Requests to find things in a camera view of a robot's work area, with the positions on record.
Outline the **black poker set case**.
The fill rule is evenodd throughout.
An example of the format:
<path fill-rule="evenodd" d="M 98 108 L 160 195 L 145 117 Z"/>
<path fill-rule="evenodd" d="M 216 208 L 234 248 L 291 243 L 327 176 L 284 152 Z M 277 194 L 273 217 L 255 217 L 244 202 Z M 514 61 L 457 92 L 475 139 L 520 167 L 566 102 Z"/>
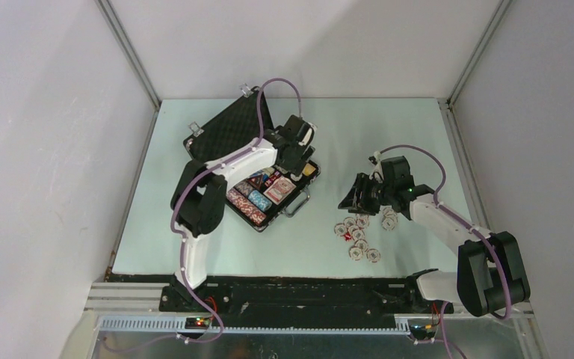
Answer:
<path fill-rule="evenodd" d="M 273 124 L 269 107 L 265 96 L 259 94 L 259 88 L 245 88 L 244 95 L 239 97 L 231 105 L 225 108 L 222 112 L 213 117 L 210 121 L 202 126 L 198 126 L 194 134 L 187 137 L 183 144 L 192 159 L 200 161 L 211 161 L 224 157 L 234 150 L 243 147 L 245 144 L 250 143 L 259 134 L 258 114 L 256 102 L 260 98 L 260 108 L 262 114 L 264 134 L 269 135 L 270 129 L 275 129 L 277 126 Z M 271 222 L 278 216 L 284 214 L 288 217 L 292 216 L 291 212 L 287 212 L 287 207 L 295 201 L 301 192 L 308 192 L 307 186 L 315 180 L 319 175 L 319 166 L 313 160 L 308 163 L 316 166 L 316 171 L 311 176 L 305 177 L 301 175 L 294 175 L 288 173 L 286 170 L 272 165 L 268 168 L 263 168 L 268 174 L 274 171 L 279 171 L 282 177 L 289 178 L 295 185 L 296 189 L 279 205 L 273 203 L 272 207 L 263 212 L 266 214 L 266 219 L 263 221 L 261 227 L 255 226 L 251 220 L 244 217 L 233 204 L 229 201 L 227 205 L 235 211 L 241 218 L 243 218 L 254 230 L 262 232 Z M 261 190 L 257 190 L 264 195 L 268 187 L 262 186 Z"/>

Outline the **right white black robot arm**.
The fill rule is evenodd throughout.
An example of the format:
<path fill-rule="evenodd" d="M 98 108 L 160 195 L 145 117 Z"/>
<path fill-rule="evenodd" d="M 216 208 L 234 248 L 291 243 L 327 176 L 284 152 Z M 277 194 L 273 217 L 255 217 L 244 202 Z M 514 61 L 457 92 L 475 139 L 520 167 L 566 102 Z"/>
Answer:
<path fill-rule="evenodd" d="M 423 226 L 457 256 L 454 272 L 427 270 L 415 275 L 404 293 L 407 307 L 423 313 L 435 301 L 461 304 L 476 317 L 506 316 L 531 296 L 516 238 L 469 223 L 438 200 L 436 190 L 417 185 L 403 156 L 370 158 L 374 170 L 358 173 L 338 208 L 355 215 L 376 215 L 385 208 Z"/>

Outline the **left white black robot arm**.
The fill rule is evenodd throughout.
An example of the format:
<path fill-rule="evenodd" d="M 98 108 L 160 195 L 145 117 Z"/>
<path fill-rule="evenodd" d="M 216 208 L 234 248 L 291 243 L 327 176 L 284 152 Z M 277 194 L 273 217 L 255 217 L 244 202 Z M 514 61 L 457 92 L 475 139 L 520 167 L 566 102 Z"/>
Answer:
<path fill-rule="evenodd" d="M 292 115 L 275 130 L 262 130 L 242 148 L 209 162 L 188 162 L 171 200 L 170 229 L 181 236 L 180 264 L 175 276 L 184 286 L 177 301 L 188 311 L 205 305 L 206 258 L 210 234 L 223 219 L 227 193 L 253 174 L 273 168 L 280 175 L 262 176 L 259 193 L 273 206 L 286 204 L 309 179 L 306 166 L 315 149 L 316 127 Z"/>

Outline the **blue patterned card deck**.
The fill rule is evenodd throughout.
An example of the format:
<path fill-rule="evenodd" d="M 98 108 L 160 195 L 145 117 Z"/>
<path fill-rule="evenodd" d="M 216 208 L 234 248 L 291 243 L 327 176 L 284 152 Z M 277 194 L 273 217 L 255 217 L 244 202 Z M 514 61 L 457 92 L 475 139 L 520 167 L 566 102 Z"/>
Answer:
<path fill-rule="evenodd" d="M 271 172 L 268 174 L 266 171 L 257 171 L 251 176 L 249 176 L 246 181 L 256 190 L 261 190 L 265 181 L 271 176 Z"/>

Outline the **purple grey chip stack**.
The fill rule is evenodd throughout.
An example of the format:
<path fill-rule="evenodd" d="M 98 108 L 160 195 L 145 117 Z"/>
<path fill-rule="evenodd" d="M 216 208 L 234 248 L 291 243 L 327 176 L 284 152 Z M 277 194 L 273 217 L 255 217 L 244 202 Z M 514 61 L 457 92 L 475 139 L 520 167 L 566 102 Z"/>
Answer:
<path fill-rule="evenodd" d="M 245 197 L 249 197 L 256 189 L 244 180 L 235 185 L 235 189 Z"/>

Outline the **light blue chip stack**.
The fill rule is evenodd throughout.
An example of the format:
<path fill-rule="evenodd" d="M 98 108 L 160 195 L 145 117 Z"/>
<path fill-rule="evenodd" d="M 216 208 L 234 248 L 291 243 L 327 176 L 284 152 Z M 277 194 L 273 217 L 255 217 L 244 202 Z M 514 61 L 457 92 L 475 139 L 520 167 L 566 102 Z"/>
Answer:
<path fill-rule="evenodd" d="M 267 212 L 273 205 L 271 200 L 269 200 L 266 196 L 257 190 L 250 192 L 247 198 L 261 212 Z"/>

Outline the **white red chip stack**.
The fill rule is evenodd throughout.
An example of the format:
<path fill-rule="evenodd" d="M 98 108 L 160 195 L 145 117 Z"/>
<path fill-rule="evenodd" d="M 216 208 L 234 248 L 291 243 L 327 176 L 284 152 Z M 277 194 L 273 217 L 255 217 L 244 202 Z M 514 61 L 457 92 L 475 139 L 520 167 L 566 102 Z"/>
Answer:
<path fill-rule="evenodd" d="M 365 260 L 377 263 L 381 260 L 381 252 L 369 243 L 367 229 L 373 223 L 378 223 L 384 231 L 393 231 L 399 222 L 398 213 L 391 206 L 383 206 L 377 216 L 355 214 L 344 218 L 333 226 L 334 234 L 345 241 L 344 235 L 350 233 L 354 241 L 349 245 L 348 256 L 354 261 Z"/>

